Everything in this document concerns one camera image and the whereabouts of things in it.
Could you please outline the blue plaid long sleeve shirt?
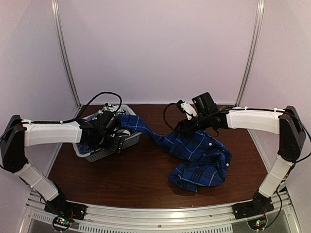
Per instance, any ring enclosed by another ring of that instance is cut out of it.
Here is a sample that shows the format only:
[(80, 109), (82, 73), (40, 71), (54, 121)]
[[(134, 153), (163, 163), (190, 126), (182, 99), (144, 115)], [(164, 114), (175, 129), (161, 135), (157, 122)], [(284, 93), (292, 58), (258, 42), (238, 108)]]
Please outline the blue plaid long sleeve shirt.
[(152, 131), (139, 117), (118, 114), (121, 128), (144, 133), (169, 154), (182, 160), (169, 175), (176, 186), (197, 192), (198, 187), (219, 186), (226, 180), (232, 155), (227, 147), (210, 134), (198, 130), (193, 135), (171, 132), (162, 135)]

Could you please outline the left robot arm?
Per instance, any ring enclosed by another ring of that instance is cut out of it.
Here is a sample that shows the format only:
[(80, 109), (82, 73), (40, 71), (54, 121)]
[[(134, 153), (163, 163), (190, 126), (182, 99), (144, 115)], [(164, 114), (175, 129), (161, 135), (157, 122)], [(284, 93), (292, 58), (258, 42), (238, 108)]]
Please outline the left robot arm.
[(116, 113), (104, 111), (93, 120), (31, 121), (19, 115), (10, 118), (0, 137), (2, 168), (17, 175), (38, 192), (60, 216), (70, 205), (59, 186), (49, 180), (26, 157), (25, 148), (41, 144), (86, 144), (92, 150), (110, 149), (119, 142), (121, 121)]

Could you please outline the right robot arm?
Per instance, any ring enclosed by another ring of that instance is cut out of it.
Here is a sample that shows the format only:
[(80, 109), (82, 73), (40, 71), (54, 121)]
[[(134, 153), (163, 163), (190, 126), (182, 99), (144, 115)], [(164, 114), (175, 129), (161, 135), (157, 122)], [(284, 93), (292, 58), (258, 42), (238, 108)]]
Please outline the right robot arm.
[(251, 129), (279, 135), (276, 160), (251, 201), (233, 206), (237, 214), (251, 211), (261, 214), (268, 210), (271, 196), (287, 179), (294, 166), (300, 162), (307, 130), (293, 106), (285, 109), (256, 109), (229, 105), (219, 108), (210, 93), (192, 98), (192, 104), (179, 100), (177, 107), (186, 115), (175, 129), (187, 133), (196, 130)]

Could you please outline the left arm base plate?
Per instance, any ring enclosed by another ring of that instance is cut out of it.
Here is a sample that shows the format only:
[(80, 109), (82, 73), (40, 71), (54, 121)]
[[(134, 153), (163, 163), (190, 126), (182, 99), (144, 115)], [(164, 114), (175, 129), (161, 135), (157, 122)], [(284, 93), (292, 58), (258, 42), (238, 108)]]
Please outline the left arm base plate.
[(86, 214), (87, 206), (84, 204), (74, 203), (67, 201), (65, 210), (60, 211), (52, 207), (52, 204), (48, 202), (45, 204), (44, 211), (48, 213), (55, 214), (57, 216), (62, 216), (73, 220), (84, 220)]

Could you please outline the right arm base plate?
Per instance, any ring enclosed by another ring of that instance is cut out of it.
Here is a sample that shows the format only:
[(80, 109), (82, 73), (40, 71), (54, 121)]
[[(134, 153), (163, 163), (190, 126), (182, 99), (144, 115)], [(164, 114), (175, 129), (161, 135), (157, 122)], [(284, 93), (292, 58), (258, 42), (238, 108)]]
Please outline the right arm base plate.
[(253, 200), (247, 202), (239, 202), (232, 205), (235, 219), (249, 218), (257, 215), (263, 215), (266, 212), (273, 211), (275, 208), (268, 203), (264, 206), (255, 203)]

